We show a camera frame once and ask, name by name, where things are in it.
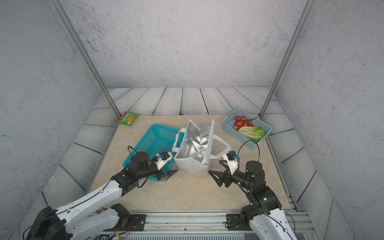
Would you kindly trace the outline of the teal plastic basket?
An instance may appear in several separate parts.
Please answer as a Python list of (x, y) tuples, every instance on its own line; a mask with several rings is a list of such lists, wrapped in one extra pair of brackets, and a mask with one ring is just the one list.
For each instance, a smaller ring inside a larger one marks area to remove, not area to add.
[[(156, 154), (171, 152), (174, 155), (174, 152), (172, 152), (174, 142), (181, 142), (179, 139), (175, 140), (178, 132), (178, 130), (167, 126), (152, 125), (134, 148), (128, 147), (130, 153), (123, 163), (124, 168), (113, 179), (119, 182), (120, 185), (134, 187), (139, 185), (139, 180), (149, 179), (144, 178), (144, 171), (156, 166), (153, 161)], [(164, 173), (171, 170), (173, 162), (174, 157), (163, 166)]]

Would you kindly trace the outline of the white insulated delivery bag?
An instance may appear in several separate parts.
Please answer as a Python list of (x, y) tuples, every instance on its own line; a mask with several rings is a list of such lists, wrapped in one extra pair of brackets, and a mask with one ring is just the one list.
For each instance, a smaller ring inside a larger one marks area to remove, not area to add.
[[(181, 171), (189, 174), (207, 176), (212, 159), (220, 159), (222, 155), (231, 150), (231, 146), (222, 138), (214, 134), (215, 121), (210, 125), (199, 128), (193, 121), (189, 120), (186, 128), (181, 128), (175, 140), (179, 139), (181, 133), (181, 145), (177, 147), (174, 142), (172, 152), (175, 153), (174, 160)], [(217, 140), (226, 148), (217, 155), (212, 155), (213, 141)]]

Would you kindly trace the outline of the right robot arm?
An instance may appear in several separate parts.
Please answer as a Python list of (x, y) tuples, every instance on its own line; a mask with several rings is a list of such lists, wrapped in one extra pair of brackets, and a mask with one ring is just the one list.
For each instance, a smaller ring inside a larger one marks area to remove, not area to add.
[(229, 231), (251, 230), (260, 240), (295, 240), (282, 205), (266, 184), (265, 171), (259, 160), (246, 162), (246, 170), (240, 171), (238, 152), (225, 150), (219, 161), (225, 170), (209, 171), (219, 187), (229, 188), (236, 184), (246, 195), (249, 205), (241, 208), (239, 214), (228, 214), (226, 229)]

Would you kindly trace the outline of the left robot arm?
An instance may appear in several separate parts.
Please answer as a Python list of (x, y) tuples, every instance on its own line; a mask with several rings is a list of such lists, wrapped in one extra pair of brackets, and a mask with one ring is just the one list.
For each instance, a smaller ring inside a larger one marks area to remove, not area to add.
[(22, 238), (81, 240), (101, 231), (130, 234), (133, 230), (141, 230), (145, 215), (131, 216), (122, 204), (112, 205), (96, 215), (92, 213), (131, 190), (141, 188), (140, 180), (156, 177), (159, 181), (167, 181), (176, 171), (165, 169), (178, 150), (172, 148), (170, 152), (158, 153), (153, 158), (146, 152), (136, 152), (128, 165), (98, 189), (59, 208), (46, 207), (41, 210), (34, 223), (23, 232)]

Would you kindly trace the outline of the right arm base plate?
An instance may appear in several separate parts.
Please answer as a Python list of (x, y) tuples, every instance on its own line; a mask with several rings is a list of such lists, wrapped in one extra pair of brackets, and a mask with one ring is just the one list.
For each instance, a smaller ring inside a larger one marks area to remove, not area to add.
[(268, 224), (263, 218), (263, 215), (245, 213), (227, 214), (226, 229), (229, 231), (253, 231), (255, 233), (268, 233)]

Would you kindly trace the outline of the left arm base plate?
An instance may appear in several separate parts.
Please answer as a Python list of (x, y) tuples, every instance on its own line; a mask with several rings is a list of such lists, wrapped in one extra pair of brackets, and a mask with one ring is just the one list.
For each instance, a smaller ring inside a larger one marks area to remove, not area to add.
[(146, 215), (130, 215), (121, 218), (117, 225), (111, 229), (104, 230), (104, 232), (142, 232), (145, 228)]

